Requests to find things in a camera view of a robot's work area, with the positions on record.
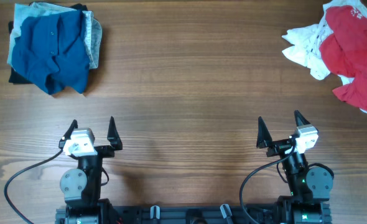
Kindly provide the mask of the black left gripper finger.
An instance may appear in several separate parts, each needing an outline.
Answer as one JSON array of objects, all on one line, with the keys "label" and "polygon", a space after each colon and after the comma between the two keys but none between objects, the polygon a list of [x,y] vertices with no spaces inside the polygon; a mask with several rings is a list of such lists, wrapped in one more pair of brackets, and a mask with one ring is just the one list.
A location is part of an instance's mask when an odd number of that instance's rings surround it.
[{"label": "black left gripper finger", "polygon": [[110,120],[109,120],[107,140],[109,141],[110,146],[115,151],[121,151],[123,149],[123,143],[121,141],[121,138],[119,137],[119,134],[116,128],[116,124],[112,116],[110,117]]},{"label": "black left gripper finger", "polygon": [[78,123],[77,123],[77,120],[73,120],[70,127],[67,129],[67,131],[65,132],[65,134],[62,136],[62,138],[59,140],[59,143],[58,143],[58,147],[60,149],[63,149],[64,146],[65,146],[65,143],[71,139],[71,135],[72,135],[72,132],[74,131],[75,128],[78,127]]}]

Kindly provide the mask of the red t-shirt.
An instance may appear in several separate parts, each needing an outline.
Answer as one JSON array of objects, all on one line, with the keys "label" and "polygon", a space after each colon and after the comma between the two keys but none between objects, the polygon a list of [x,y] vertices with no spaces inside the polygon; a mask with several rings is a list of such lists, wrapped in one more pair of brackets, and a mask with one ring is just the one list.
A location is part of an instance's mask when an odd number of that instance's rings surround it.
[{"label": "red t-shirt", "polygon": [[353,81],[333,90],[341,101],[367,111],[367,18],[353,6],[326,10],[333,33],[319,47],[326,67]]}]

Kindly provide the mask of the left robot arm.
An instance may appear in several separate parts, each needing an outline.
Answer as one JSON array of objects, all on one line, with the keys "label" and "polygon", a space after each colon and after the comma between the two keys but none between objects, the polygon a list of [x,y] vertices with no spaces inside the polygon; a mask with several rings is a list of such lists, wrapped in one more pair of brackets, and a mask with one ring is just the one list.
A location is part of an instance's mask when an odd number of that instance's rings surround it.
[{"label": "left robot arm", "polygon": [[66,171],[60,179],[60,189],[64,194],[66,207],[58,209],[57,224],[122,223],[123,218],[111,202],[101,199],[103,159],[113,158],[115,151],[123,149],[114,118],[109,120],[108,145],[95,146],[95,137],[90,128],[78,128],[77,120],[59,141],[59,148],[78,162],[77,168]]}]

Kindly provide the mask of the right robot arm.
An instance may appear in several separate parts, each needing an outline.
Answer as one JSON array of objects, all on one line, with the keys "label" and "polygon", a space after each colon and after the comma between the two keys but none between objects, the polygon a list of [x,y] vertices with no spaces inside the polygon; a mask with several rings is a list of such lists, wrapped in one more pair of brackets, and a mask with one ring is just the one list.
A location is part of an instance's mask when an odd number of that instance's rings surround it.
[{"label": "right robot arm", "polygon": [[318,129],[299,111],[294,111],[296,129],[287,139],[274,141],[262,118],[258,118],[256,146],[267,149],[267,157],[278,156],[286,175],[290,195],[280,196],[270,205],[248,208],[258,223],[314,223],[332,222],[330,191],[333,188],[333,171],[321,164],[309,164],[305,151],[315,146]]}]

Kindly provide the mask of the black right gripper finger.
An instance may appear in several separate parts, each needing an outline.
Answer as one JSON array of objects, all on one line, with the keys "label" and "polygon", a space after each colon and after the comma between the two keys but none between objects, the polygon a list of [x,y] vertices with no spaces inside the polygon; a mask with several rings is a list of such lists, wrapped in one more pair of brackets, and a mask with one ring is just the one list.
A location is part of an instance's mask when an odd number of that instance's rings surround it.
[{"label": "black right gripper finger", "polygon": [[310,124],[310,122],[307,119],[305,119],[305,117],[300,113],[299,110],[294,111],[294,117],[297,127]]},{"label": "black right gripper finger", "polygon": [[270,132],[263,120],[263,118],[260,116],[258,118],[258,136],[256,141],[256,147],[257,148],[266,148],[269,147],[272,144],[273,140],[270,135]]}]

